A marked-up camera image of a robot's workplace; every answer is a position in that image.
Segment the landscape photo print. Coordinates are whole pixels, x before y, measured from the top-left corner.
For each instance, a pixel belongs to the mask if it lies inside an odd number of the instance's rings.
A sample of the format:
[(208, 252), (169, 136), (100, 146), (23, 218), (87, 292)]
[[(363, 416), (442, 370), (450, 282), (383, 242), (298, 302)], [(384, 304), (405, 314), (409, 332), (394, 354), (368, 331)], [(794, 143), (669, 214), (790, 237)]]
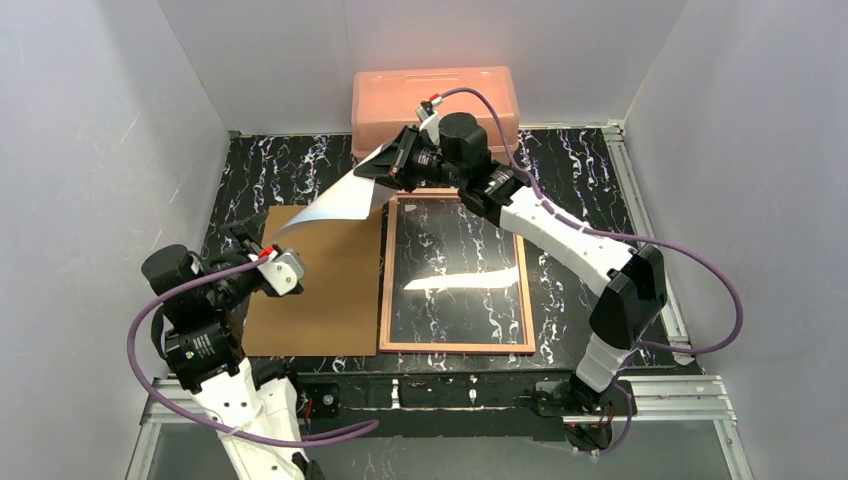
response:
[(274, 231), (272, 240), (314, 222), (331, 220), (362, 221), (377, 207), (382, 207), (398, 190), (378, 184), (373, 179), (346, 174), (305, 206), (282, 227)]

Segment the brown cardboard backing board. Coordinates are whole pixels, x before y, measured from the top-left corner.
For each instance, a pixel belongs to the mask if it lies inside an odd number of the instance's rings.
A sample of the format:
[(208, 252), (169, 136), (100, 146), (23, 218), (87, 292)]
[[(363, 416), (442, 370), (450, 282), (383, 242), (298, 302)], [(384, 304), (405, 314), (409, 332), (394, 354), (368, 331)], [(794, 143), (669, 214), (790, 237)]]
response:
[(374, 356), (380, 317), (383, 211), (365, 220), (305, 222), (273, 235), (304, 208), (269, 210), (263, 243), (294, 249), (306, 272), (303, 292), (251, 296), (242, 345), (247, 355)]

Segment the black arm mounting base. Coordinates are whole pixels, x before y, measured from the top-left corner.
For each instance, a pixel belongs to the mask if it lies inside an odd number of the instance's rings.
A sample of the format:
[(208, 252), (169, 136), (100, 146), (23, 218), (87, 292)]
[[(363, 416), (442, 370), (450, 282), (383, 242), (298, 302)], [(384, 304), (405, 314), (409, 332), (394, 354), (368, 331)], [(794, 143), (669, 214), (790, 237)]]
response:
[(563, 441), (583, 427), (609, 434), (638, 408), (621, 381), (588, 413), (563, 405), (562, 370), (412, 374), (309, 374), (295, 379), (296, 412), (311, 433), (378, 421), (375, 437), (525, 437)]

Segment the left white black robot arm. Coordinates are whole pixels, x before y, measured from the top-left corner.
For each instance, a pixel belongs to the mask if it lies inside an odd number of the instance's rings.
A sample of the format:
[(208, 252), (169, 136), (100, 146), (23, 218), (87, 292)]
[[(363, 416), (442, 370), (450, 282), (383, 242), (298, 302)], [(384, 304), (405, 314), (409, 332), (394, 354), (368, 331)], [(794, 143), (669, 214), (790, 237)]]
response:
[(233, 314), (258, 291), (268, 297), (301, 293), (305, 266), (296, 251), (262, 247), (243, 227), (233, 235), (236, 248), (208, 262), (180, 244), (143, 262), (142, 275), (162, 295), (210, 274), (266, 261), (165, 300), (151, 322), (152, 342), (192, 401), (222, 425), (218, 439), (239, 478), (321, 479), (319, 464), (298, 445), (298, 391), (291, 374), (285, 367), (253, 370), (242, 347), (242, 323)]

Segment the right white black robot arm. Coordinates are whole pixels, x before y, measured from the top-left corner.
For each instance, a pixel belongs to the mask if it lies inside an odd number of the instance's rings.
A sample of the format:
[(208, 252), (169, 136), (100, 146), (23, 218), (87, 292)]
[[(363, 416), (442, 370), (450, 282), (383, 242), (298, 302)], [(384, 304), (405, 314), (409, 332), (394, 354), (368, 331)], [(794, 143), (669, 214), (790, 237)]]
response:
[(468, 113), (449, 114), (437, 134), (407, 126), (353, 170), (393, 191), (422, 182), (454, 187), (465, 208), (544, 250), (597, 297), (586, 352), (568, 392), (596, 399), (625, 368), (644, 332), (667, 303), (662, 253), (590, 233), (575, 217), (536, 194), (531, 177), (495, 161), (488, 136)]

